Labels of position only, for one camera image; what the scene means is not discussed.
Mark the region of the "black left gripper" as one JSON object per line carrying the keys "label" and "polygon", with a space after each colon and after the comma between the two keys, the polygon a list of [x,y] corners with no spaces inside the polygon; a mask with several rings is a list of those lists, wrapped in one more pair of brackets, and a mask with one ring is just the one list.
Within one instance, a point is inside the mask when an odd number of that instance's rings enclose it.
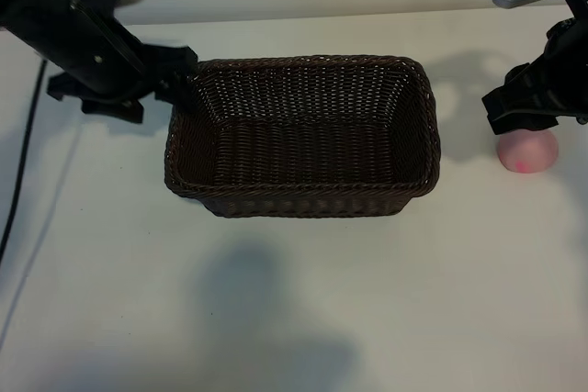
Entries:
{"label": "black left gripper", "polygon": [[8,0],[8,30],[62,68],[47,93],[81,100],[86,115],[143,122],[140,100],[155,98],[193,112],[191,77],[198,56],[188,46],[143,44],[115,18],[140,0]]}

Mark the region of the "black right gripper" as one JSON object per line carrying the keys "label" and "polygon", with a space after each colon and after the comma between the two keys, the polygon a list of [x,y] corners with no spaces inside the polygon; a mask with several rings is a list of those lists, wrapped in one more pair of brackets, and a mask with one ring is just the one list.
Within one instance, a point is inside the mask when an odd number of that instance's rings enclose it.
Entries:
{"label": "black right gripper", "polygon": [[494,135],[524,129],[541,131],[558,125],[558,117],[587,123],[587,21],[569,18],[547,32],[543,53],[531,64],[515,66],[503,86],[532,90],[535,113],[512,110],[499,88],[482,98]]}

